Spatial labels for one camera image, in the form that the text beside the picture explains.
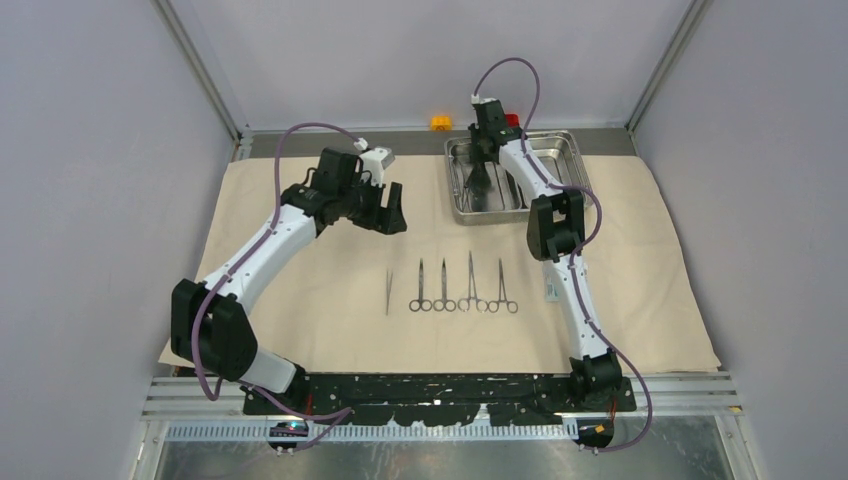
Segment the steel mesh instrument tray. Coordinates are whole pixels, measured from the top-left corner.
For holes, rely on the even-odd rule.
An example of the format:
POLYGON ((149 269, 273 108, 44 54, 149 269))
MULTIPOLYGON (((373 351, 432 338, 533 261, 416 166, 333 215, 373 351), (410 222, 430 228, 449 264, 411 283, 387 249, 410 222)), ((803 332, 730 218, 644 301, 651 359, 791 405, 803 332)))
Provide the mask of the steel mesh instrument tray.
MULTIPOLYGON (((451 138, 445 143, 445 164, 449 185, 449 200, 454 220, 463 226, 479 226, 522 222, 529 206, 521 188, 501 166, 488 163, 491 188, 485 193, 473 192, 473 211, 461 214, 457 210, 458 184, 468 179, 472 170, 468 137, 451 138)), ((542 165, 564 185, 579 185, 589 189, 591 183, 574 135, 567 130, 532 132, 528 147, 533 149, 542 165)))

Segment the steel tweezers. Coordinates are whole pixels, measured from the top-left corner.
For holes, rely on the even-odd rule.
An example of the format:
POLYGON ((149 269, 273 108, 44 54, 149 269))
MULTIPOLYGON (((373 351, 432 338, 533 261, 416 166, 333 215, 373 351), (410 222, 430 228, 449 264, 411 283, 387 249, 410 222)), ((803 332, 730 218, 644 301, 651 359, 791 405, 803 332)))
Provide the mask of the steel tweezers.
POLYGON ((386 285, 385 285, 385 308, 384 313, 386 316, 390 313, 391 307, 391 293, 393 286, 393 270, 391 268, 387 269, 386 272, 386 285))

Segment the curved steel scissors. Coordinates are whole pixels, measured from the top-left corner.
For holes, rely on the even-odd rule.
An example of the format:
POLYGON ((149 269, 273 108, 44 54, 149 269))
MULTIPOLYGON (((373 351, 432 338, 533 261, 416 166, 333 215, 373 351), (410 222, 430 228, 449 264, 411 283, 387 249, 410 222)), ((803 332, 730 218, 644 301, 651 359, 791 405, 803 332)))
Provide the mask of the curved steel scissors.
POLYGON ((433 309, 433 302, 425 296, 425 269, 423 260, 419 260, 417 273, 416 296, 409 301, 408 308, 411 312, 428 312, 433 309))

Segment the cream cloth wrap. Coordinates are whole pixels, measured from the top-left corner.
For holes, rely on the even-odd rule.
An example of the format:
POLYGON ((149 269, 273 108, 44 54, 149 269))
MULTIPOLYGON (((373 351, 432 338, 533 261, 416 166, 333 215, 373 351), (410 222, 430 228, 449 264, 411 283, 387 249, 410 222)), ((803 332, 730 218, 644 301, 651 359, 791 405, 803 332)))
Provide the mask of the cream cloth wrap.
MULTIPOLYGON (((600 211, 585 248, 603 333, 645 374, 713 371, 717 358, 696 304, 680 242, 659 188, 636 156, 583 159, 600 211)), ((545 301, 544 273, 523 224, 462 226, 452 216, 441 156, 403 156, 387 176, 403 187, 406 232, 384 236, 341 220, 298 252, 249 315, 259 344, 311 372, 564 373, 570 339, 559 306, 545 301), (467 293, 468 252, 478 295, 497 298, 503 260, 510 314, 411 312, 419 260, 425 296, 467 293), (393 270, 385 308, 387 269, 393 270)))

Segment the straight steel scissors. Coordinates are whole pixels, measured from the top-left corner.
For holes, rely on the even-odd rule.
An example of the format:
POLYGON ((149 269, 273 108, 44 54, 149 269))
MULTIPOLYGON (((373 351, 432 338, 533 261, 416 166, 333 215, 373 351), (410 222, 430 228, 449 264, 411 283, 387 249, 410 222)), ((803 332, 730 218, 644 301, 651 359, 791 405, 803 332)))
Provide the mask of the straight steel scissors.
POLYGON ((440 295, 433 301, 433 309, 437 312, 454 312, 457 303, 448 295, 448 275, 446 261, 442 260, 440 268, 440 295))

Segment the green white sterile packet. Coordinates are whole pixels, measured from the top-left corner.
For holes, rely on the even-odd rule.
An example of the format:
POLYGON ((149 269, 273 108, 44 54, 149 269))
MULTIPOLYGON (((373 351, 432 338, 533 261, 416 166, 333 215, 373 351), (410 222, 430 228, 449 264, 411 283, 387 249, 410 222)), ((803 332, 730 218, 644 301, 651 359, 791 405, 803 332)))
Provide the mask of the green white sterile packet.
POLYGON ((545 278, 545 301, 549 303, 556 303, 558 301, 558 293, 556 286, 552 282, 549 277, 545 278))

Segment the long steel needle holder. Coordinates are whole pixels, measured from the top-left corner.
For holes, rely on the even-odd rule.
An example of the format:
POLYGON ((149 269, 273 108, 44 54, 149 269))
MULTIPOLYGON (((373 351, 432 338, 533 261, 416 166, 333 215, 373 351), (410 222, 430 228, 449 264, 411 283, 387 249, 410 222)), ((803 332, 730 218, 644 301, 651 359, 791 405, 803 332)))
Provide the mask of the long steel needle holder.
POLYGON ((464 297, 460 297, 457 300, 457 308, 462 312, 468 312, 471 309, 479 313, 488 312, 487 302, 478 295, 473 254, 471 251, 468 252, 467 293, 464 297))

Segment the steel hemostat clamp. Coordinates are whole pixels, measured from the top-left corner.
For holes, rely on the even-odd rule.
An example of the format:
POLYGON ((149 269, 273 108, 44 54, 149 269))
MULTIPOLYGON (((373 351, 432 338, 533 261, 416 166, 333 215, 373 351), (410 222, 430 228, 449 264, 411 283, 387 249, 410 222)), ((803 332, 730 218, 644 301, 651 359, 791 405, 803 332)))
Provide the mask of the steel hemostat clamp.
POLYGON ((519 310, 518 303, 508 297, 505 284, 505 272, 503 260, 498 259, 498 293, 497 298, 487 302, 487 311, 497 313, 504 309, 510 314, 516 314, 519 310))

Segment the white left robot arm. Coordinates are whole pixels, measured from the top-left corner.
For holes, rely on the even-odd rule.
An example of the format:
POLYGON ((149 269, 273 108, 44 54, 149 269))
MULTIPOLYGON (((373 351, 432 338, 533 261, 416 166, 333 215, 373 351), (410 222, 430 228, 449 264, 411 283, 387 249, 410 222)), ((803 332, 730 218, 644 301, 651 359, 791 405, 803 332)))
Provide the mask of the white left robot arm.
POLYGON ((325 148, 303 182, 277 187, 271 215, 233 257, 204 279, 174 287, 171 352, 197 374, 259 387, 280 412, 298 412, 307 398, 295 380, 302 367, 261 347, 248 315, 285 265, 338 220, 383 235, 406 231, 402 186, 384 180, 393 160, 385 147, 325 148))

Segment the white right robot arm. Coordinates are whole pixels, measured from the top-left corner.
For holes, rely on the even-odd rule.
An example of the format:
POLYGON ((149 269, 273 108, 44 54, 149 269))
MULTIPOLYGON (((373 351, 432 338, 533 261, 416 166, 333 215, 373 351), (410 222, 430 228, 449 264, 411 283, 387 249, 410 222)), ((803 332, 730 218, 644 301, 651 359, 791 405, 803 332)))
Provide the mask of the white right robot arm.
POLYGON ((542 263, 556 292, 572 342, 567 398, 584 410, 596 410, 619 393, 623 373, 615 349, 602 338, 596 322, 582 257, 589 238, 585 197, 591 192, 557 180, 522 129, 509 124, 499 100, 474 94, 471 105, 476 115, 469 126, 472 162, 481 167, 499 165, 529 201, 528 250, 542 263))

